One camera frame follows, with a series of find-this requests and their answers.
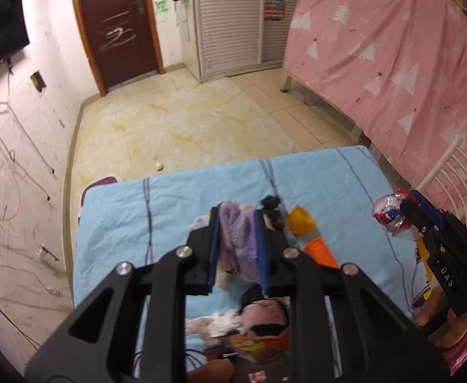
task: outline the chair backrest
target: chair backrest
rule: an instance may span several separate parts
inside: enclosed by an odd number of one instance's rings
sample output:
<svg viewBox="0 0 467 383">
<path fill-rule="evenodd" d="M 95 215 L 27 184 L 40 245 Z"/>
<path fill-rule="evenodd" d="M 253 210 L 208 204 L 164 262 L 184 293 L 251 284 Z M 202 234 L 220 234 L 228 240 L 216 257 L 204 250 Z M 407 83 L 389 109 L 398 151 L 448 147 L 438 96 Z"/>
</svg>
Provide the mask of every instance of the chair backrest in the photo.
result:
<svg viewBox="0 0 467 383">
<path fill-rule="evenodd" d="M 429 174 L 427 174 L 418 185 L 417 190 L 424 194 L 427 187 L 433 181 L 436 181 L 441 190 L 443 190 L 445 195 L 448 197 L 454 214 L 459 220 L 464 218 L 464 223 L 467 227 L 467 206 L 465 203 L 467 200 L 467 155 L 460 148 L 462 141 L 463 139 L 459 135 L 455 137 L 454 141 L 449 145 L 436 165 L 432 167 Z M 441 181 L 439 176 L 442 176 L 448 182 L 448 185 L 452 186 L 452 190 L 455 191 L 455 195 L 458 198 L 457 202 L 454 200 L 449 189 L 445 187 L 445 184 Z M 462 186 L 461 188 L 463 189 L 464 194 L 459 190 L 460 186 Z"/>
</svg>

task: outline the small white object on floor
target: small white object on floor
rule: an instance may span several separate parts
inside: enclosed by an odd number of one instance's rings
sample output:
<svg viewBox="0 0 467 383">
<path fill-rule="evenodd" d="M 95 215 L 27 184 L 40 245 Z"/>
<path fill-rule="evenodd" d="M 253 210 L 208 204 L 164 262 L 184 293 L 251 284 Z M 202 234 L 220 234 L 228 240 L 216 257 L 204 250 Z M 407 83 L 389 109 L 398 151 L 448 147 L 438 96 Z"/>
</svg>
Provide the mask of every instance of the small white object on floor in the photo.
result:
<svg viewBox="0 0 467 383">
<path fill-rule="evenodd" d="M 237 309 L 229 309 L 225 314 L 214 312 L 211 316 L 186 319 L 186 335 L 198 334 L 207 344 L 215 344 L 218 342 L 217 337 L 241 328 Z"/>
</svg>

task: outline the wooden door frame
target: wooden door frame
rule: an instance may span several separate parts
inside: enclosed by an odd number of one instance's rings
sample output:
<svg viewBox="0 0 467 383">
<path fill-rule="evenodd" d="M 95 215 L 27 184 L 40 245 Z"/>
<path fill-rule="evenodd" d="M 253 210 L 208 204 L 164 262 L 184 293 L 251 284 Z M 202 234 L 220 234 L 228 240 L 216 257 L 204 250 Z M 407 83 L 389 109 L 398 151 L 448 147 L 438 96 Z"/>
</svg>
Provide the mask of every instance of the wooden door frame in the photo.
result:
<svg viewBox="0 0 467 383">
<path fill-rule="evenodd" d="M 148 24 L 150 28 L 150 34 L 152 36 L 152 43 L 154 45 L 155 61 L 157 63 L 157 72 L 162 75 L 166 73 L 166 71 L 163 66 L 163 56 L 161 55 L 159 35 L 157 34 L 157 25 L 155 22 L 154 5 L 152 3 L 152 0 L 145 0 L 145 3 L 147 6 Z M 81 0 L 72 0 L 72 4 L 74 8 L 74 14 L 76 15 L 79 35 L 81 35 L 81 41 L 83 42 L 84 51 L 86 53 L 86 57 L 88 58 L 88 63 L 90 65 L 91 72 L 94 75 L 95 83 L 97 84 L 97 87 L 99 88 L 99 93 L 101 94 L 101 96 L 106 96 L 107 88 L 104 85 L 104 79 L 102 79 L 99 65 L 95 58 L 94 52 L 91 50 L 91 45 L 88 39 L 88 35 L 86 33 L 86 28 L 84 27 Z"/>
</svg>

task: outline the silver bolt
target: silver bolt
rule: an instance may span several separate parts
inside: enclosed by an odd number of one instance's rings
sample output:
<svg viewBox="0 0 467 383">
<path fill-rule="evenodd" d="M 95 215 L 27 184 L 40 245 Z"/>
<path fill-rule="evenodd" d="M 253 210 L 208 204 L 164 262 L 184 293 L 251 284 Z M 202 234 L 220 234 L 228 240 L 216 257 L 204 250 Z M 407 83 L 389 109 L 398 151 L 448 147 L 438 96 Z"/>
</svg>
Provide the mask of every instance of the silver bolt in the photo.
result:
<svg viewBox="0 0 467 383">
<path fill-rule="evenodd" d="M 283 249 L 283 256 L 287 259 L 295 259 L 299 256 L 298 248 L 285 248 Z"/>
<path fill-rule="evenodd" d="M 189 246 L 181 246 L 176 250 L 176 254 L 179 258 L 189 258 L 193 253 L 193 250 Z"/>
<path fill-rule="evenodd" d="M 131 271 L 132 265 L 129 262 L 120 262 L 117 265 L 117 274 L 119 275 L 127 275 Z"/>
<path fill-rule="evenodd" d="M 360 269 L 358 268 L 358 266 L 354 265 L 353 263 L 346 263 L 342 267 L 342 270 L 343 270 L 343 273 L 345 273 L 345 275 L 350 275 L 350 276 L 357 275 L 358 272 L 360 272 Z"/>
</svg>

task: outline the wardrobe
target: wardrobe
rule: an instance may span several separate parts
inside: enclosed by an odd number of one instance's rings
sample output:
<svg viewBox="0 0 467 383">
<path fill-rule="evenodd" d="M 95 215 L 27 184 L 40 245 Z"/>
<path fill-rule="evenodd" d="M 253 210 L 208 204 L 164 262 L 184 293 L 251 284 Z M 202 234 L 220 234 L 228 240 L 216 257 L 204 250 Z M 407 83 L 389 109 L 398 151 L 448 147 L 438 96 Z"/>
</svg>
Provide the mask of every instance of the wardrobe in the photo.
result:
<svg viewBox="0 0 467 383">
<path fill-rule="evenodd" d="M 199 81 L 281 66 L 297 0 L 178 2 L 183 62 Z"/>
</svg>

